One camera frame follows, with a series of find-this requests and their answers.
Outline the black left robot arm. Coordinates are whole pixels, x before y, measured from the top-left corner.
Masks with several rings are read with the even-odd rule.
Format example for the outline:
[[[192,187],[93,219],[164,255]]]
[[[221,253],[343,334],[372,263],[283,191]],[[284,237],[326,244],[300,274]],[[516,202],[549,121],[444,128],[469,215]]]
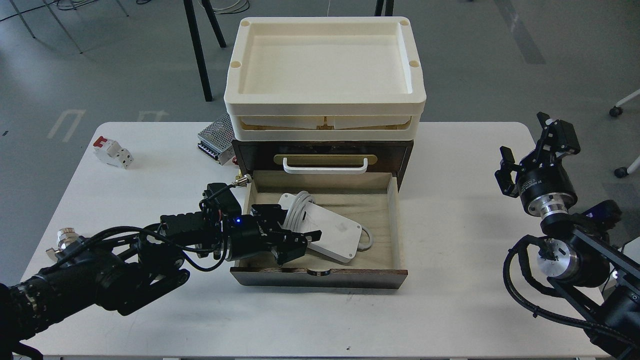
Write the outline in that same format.
[[[238,185],[210,183],[199,211],[163,215],[143,228],[111,227],[91,237],[60,234],[58,248],[48,251],[54,264],[1,286],[1,358],[41,360],[23,341],[89,306],[134,313],[185,284],[185,263],[210,272],[224,261],[266,252],[282,265],[301,258],[322,237],[320,230],[285,228],[286,211],[277,203],[254,205],[243,214],[231,192]]]

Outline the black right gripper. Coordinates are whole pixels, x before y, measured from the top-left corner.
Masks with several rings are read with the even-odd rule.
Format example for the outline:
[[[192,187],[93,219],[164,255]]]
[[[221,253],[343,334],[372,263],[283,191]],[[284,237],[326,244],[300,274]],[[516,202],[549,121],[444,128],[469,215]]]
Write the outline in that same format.
[[[529,153],[521,162],[515,162],[512,150],[499,148],[502,159],[500,168],[494,172],[503,195],[520,198],[525,212],[535,217],[546,217],[551,210],[548,204],[558,204],[567,211],[578,202],[574,186],[562,165],[562,159],[581,152],[574,126],[564,120],[553,119],[546,112],[538,112],[542,127],[535,152]],[[516,173],[516,184],[512,173]]]

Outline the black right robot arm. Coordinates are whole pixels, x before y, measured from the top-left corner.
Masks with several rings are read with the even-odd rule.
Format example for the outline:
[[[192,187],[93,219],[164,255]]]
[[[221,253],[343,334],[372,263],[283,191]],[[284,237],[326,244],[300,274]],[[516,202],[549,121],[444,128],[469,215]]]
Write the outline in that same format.
[[[580,152],[574,126],[538,112],[541,137],[516,162],[501,146],[494,173],[505,196],[518,198],[526,214],[541,219],[542,237],[524,235],[503,262],[503,284],[510,296],[533,317],[582,329],[589,341],[618,360],[637,360],[640,343],[639,264],[610,244],[608,230],[622,212],[606,200],[585,212],[570,214],[578,201],[562,159]],[[521,295],[511,278],[518,258],[524,280],[544,296],[563,298],[582,319],[535,305]]]

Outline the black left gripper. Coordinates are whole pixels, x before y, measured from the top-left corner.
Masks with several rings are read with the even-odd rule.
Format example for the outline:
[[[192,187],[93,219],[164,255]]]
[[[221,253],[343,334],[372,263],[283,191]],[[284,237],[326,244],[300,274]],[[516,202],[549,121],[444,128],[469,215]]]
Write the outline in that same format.
[[[250,215],[230,220],[228,261],[270,253],[282,266],[306,254],[309,244],[320,241],[322,230],[305,233],[281,229],[286,210],[279,203],[254,203]]]

